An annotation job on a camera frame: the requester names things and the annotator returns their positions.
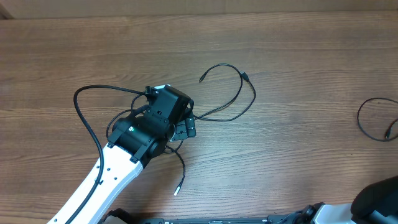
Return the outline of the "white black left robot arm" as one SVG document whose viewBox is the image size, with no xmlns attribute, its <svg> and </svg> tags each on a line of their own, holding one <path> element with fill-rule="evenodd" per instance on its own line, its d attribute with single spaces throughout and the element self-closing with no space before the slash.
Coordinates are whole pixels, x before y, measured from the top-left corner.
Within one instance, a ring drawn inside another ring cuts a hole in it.
<svg viewBox="0 0 398 224">
<path fill-rule="evenodd" d="M 123 189 L 161 155 L 168 142 L 193 138 L 194 101 L 170 85 L 146 87 L 148 103 L 119 118 L 105 146 L 84 119 L 99 159 L 51 223 L 98 223 Z"/>
</svg>

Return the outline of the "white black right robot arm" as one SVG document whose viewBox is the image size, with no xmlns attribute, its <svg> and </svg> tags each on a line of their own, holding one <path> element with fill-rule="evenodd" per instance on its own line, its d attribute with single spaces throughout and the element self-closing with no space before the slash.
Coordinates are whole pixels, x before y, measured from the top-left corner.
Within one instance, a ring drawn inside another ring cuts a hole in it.
<svg viewBox="0 0 398 224">
<path fill-rule="evenodd" d="M 309 205 L 289 219 L 293 224 L 397 224 L 397 177 L 373 183 L 352 203 Z"/>
</svg>

